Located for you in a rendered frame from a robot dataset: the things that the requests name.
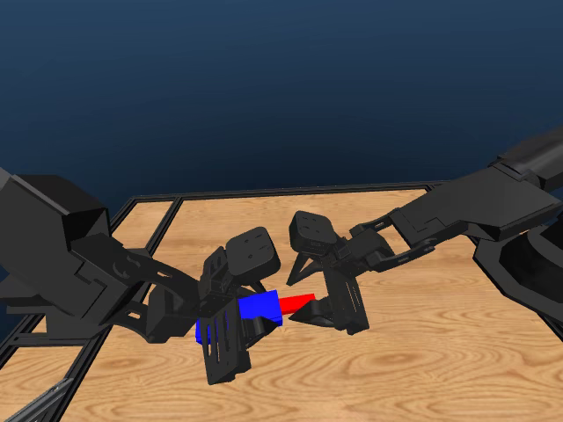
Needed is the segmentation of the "thin red peg bar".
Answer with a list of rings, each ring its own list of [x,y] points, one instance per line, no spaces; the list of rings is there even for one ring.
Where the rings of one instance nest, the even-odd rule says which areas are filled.
[[[280,297],[278,299],[281,314],[289,315],[294,314],[301,309],[305,304],[316,299],[314,294],[307,295],[294,295],[287,297]]]

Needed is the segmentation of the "blue hollow socket block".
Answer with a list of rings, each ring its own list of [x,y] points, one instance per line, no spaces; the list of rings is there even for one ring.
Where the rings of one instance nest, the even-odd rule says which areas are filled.
[[[281,306],[276,290],[261,294],[240,295],[238,307],[246,348],[250,348],[283,324]],[[251,327],[256,318],[261,318],[261,322],[266,322],[266,333],[259,333],[258,329]]]

